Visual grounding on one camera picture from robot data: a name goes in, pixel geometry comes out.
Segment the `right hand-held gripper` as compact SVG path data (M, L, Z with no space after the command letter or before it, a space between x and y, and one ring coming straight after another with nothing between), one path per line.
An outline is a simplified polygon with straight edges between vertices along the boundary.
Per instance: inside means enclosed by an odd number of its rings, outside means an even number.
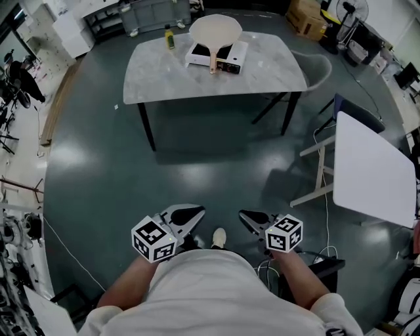
M239 218L251 233L259 234L268 250L288 253L303 240L303 222L290 214L276 215L269 221L266 213L241 210Z

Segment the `cream frying pan wooden handle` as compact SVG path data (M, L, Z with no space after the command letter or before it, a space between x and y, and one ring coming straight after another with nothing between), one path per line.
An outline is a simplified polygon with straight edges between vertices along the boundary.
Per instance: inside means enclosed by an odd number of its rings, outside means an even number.
M217 69L217 53L221 48L233 45L239 39L242 27L235 18L212 14L197 19L189 32L195 43L208 48L209 72L214 74Z

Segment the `person's right forearm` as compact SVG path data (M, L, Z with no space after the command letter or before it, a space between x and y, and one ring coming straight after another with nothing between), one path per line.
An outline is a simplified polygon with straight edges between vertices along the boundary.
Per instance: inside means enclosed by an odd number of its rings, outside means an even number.
M271 254L279 264L297 305L310 310L318 299L330 293L296 252L271 250Z

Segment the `person's white shoe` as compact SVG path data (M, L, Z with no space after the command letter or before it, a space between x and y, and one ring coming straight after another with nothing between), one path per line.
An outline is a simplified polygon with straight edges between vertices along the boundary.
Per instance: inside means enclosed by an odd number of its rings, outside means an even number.
M213 232L212 249L224 249L226 244L226 232L223 228L217 228Z

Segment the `person's white shirt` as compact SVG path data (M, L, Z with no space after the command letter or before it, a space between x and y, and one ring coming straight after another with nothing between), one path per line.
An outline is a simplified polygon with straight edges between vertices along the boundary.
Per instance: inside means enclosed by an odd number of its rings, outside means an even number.
M271 293L231 251L201 249L158 265L142 302L95 308L77 336L363 336L343 298L310 310Z

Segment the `white table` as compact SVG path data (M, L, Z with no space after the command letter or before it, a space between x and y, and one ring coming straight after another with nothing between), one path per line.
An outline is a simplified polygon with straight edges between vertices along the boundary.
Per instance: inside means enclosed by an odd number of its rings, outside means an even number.
M340 111L335 135L300 152L319 154L316 187L290 207L329 192L335 205L412 229L417 189L414 164L381 135Z

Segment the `blue chair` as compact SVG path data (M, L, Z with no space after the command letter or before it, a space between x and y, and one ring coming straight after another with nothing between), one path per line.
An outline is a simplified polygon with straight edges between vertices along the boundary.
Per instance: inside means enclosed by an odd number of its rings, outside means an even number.
M325 112L330 106L333 106L332 115L319 129L315 130L315 136L328 127L331 122L337 120L338 112L348 114L350 117L353 117L377 134L382 133L385 130L385 124L379 118L375 117L369 110L351 102L340 94L335 94L320 110L319 115Z

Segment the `red-brown stand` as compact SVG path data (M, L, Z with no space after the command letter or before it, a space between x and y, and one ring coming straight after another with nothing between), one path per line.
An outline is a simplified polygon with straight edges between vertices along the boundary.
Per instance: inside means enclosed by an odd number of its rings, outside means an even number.
M43 178L41 178L35 186L28 186L20 182L9 180L9 179L6 179L4 176L0 177L0 183L6 184L9 186L14 186L14 187L17 187L18 189L29 190L30 192L34 194L34 197L38 204L43 203L43 199L39 198L40 195L44 194L44 191L40 189L41 184L44 183Z

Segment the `wooden planks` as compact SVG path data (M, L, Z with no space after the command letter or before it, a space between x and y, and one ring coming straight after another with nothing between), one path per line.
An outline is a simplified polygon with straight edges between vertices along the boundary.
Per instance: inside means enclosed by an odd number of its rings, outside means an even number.
M73 86L75 76L82 60L82 58L76 60L75 64L68 68L54 95L44 124L43 132L41 133L41 138L39 139L39 145L42 147L48 147L52 143L56 122L58 121L62 108L68 99L70 89Z

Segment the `grey bin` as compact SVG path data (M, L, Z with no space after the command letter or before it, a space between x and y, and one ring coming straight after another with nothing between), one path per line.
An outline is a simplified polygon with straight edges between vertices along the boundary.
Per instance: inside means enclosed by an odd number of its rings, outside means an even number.
M352 67L360 65L368 56L368 51L359 43L354 40L348 42L344 58Z

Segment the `grey cabinet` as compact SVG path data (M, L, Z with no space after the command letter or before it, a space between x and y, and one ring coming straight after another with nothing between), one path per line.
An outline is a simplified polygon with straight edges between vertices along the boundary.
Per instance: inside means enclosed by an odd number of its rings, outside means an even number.
M125 33L130 37L166 25L191 23L189 0L120 0L118 5Z

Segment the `black monitor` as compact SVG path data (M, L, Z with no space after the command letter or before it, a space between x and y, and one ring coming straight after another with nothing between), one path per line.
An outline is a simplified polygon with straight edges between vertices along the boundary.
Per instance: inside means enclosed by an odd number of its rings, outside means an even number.
M415 66L409 62L400 72L394 74L399 88L406 90L413 82L420 83L420 73Z

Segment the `white cabinet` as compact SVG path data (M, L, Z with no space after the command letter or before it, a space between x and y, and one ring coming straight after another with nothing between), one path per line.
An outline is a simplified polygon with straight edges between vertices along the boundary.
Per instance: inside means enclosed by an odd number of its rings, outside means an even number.
M93 35L77 7L59 16L52 27L72 58L87 54L95 45Z

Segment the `black standing fan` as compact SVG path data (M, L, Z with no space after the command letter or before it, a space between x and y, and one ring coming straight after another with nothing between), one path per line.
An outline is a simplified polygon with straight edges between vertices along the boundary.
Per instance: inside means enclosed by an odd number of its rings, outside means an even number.
M347 48L357 27L368 18L368 2L366 0L338 0L336 15L341 23L337 34L337 48L343 51Z

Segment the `black metal frame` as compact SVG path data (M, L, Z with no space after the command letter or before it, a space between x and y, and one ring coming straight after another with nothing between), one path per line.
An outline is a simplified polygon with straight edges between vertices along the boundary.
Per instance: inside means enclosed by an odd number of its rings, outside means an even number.
M99 300L99 296L90 299L84 292L76 285L72 284L66 289L56 294L52 299L52 303L56 303L61 307L69 308L70 318L74 324L82 322L92 311Z

